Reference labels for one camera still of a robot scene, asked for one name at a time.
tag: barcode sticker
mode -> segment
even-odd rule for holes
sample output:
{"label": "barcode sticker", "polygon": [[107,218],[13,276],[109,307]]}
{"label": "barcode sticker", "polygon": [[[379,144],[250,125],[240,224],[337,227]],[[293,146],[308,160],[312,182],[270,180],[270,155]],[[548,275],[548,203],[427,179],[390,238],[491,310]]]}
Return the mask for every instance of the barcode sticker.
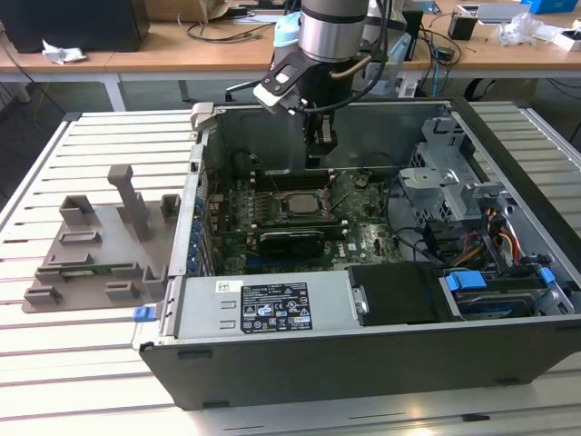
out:
{"label": "barcode sticker", "polygon": [[216,293],[221,292],[240,292],[244,285],[242,280],[219,280],[216,282]]}

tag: blue latch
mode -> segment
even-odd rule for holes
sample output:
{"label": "blue latch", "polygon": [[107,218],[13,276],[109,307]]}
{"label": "blue latch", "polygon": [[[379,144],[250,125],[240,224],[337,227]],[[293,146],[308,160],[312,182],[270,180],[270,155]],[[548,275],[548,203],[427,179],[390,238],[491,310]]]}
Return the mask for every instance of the blue latch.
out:
{"label": "blue latch", "polygon": [[446,277],[446,283],[452,292],[458,289],[482,289],[487,287],[487,283],[480,271],[454,271]]}
{"label": "blue latch", "polygon": [[136,307],[135,311],[133,311],[133,320],[135,322],[155,321],[155,307],[153,306]]}
{"label": "blue latch", "polygon": [[543,281],[545,281],[545,284],[547,286],[550,287],[553,285],[554,282],[556,282],[555,275],[553,274],[550,268],[547,267],[541,268],[541,270],[538,273],[541,275],[541,278],[543,279]]}

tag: warning label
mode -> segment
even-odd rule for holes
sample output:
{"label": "warning label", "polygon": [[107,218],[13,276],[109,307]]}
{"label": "warning label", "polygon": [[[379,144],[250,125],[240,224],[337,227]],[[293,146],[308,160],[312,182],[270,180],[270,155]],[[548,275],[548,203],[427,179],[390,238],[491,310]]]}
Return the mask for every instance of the warning label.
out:
{"label": "warning label", "polygon": [[312,330],[307,283],[242,286],[245,333]]}

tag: gray plastic base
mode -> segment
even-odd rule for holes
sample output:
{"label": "gray plastic base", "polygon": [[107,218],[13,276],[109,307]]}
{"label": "gray plastic base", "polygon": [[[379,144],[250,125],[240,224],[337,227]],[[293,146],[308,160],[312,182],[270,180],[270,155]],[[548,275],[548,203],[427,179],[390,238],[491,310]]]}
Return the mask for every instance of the gray plastic base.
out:
{"label": "gray plastic base", "polygon": [[[175,198],[166,198],[162,204],[167,205],[168,200],[176,203]],[[71,200],[65,203],[70,206]],[[162,211],[158,203],[145,206],[148,230],[142,241],[132,225],[122,221],[122,206],[77,209],[75,225],[63,223],[37,270],[23,311],[132,307],[160,301],[165,294],[176,220],[168,216],[167,207]]]}

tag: computer tower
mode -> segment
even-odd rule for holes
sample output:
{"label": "computer tower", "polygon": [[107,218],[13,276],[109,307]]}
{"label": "computer tower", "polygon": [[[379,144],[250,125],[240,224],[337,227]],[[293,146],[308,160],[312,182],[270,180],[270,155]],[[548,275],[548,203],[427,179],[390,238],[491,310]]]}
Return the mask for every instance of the computer tower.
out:
{"label": "computer tower", "polygon": [[418,41],[419,28],[421,27],[421,19],[424,16],[424,11],[413,0],[404,0],[403,16],[408,22],[406,32],[411,36],[411,43],[409,44],[408,52],[406,53],[405,61],[411,61],[416,49],[416,42]]}
{"label": "computer tower", "polygon": [[149,31],[143,0],[0,0],[0,21],[19,53],[62,48],[134,52]]}

